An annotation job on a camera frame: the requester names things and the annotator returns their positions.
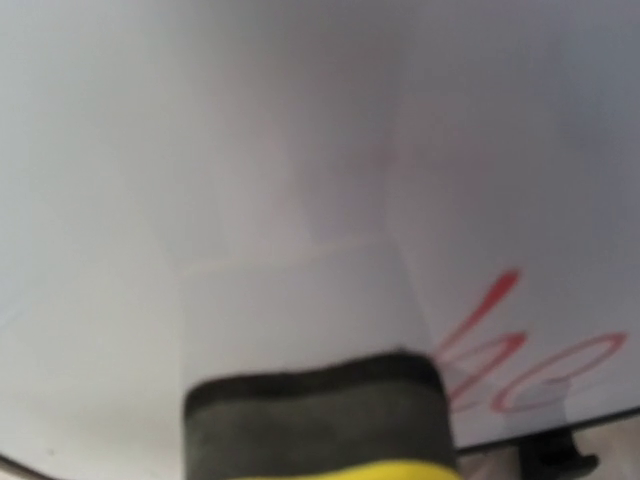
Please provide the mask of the yellow black whiteboard eraser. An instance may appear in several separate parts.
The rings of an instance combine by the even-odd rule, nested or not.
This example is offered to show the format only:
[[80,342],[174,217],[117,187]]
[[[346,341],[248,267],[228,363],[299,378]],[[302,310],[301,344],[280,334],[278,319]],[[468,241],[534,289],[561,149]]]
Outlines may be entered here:
[[436,366],[397,351],[203,382],[184,402],[188,479],[457,479]]

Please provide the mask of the white whiteboard black frame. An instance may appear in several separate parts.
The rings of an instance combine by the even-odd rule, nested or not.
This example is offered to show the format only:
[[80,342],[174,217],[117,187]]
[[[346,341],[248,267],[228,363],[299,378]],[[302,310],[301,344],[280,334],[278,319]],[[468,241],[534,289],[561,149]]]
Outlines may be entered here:
[[3,477],[384,352],[461,452],[638,414],[637,2],[2,3]]

